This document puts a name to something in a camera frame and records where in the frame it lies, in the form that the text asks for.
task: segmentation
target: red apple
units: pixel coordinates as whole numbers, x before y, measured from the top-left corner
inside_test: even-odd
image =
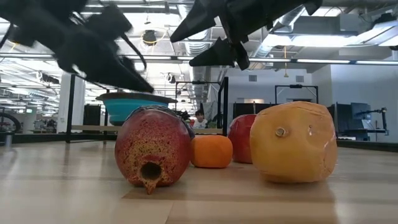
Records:
[[[235,162],[252,163],[250,152],[250,129],[255,114],[241,115],[232,121],[228,137],[233,145],[233,160]]]
[[[148,194],[182,176],[192,157],[191,139],[184,123],[159,110],[130,115],[116,140],[115,158],[122,175]]]

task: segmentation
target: teal bowl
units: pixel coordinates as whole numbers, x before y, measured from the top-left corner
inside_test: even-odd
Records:
[[[114,126],[122,126],[131,112],[140,106],[168,106],[169,103],[177,102],[171,98],[147,93],[105,93],[96,99],[104,103],[108,110],[109,122]]]

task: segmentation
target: wooden table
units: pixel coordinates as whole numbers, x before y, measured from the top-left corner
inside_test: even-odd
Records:
[[[398,154],[340,149],[317,184],[276,185],[247,164],[188,168],[146,195],[128,184],[114,143],[0,148],[0,223],[398,223]]]

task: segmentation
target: plastic fruit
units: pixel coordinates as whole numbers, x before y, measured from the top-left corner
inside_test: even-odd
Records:
[[[268,181],[315,182],[335,168],[335,127],[322,105],[294,102],[265,109],[250,135],[253,164]]]
[[[228,138],[233,145],[235,162],[252,163],[250,152],[250,129],[256,118],[255,114],[241,115],[235,118],[229,127]]]
[[[225,168],[231,163],[232,143],[224,136],[196,136],[191,163],[201,168]]]
[[[148,194],[182,176],[192,157],[184,123],[160,110],[139,110],[124,122],[116,140],[115,158],[122,175]]]

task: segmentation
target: white wall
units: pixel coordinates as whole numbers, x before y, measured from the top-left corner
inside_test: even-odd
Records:
[[[319,104],[330,106],[333,102],[331,65],[324,66],[312,74],[312,85],[319,87]]]
[[[263,99],[265,103],[275,103],[275,85],[311,85],[311,74],[306,70],[295,69],[287,70],[289,77],[284,77],[285,70],[253,70],[240,71],[239,69],[230,69],[227,72],[229,77],[229,99],[231,103],[239,102],[240,98],[245,99]],[[257,75],[257,82],[249,82],[249,75]],[[296,83],[296,75],[304,76],[304,83]],[[288,98],[306,98],[315,97],[307,89],[285,88],[278,95],[278,103],[285,103]]]
[[[372,110],[387,108],[390,136],[378,135],[378,141],[398,141],[398,71],[397,67],[367,65],[332,65],[333,102],[367,103]],[[382,128],[381,114],[372,114],[372,124]]]

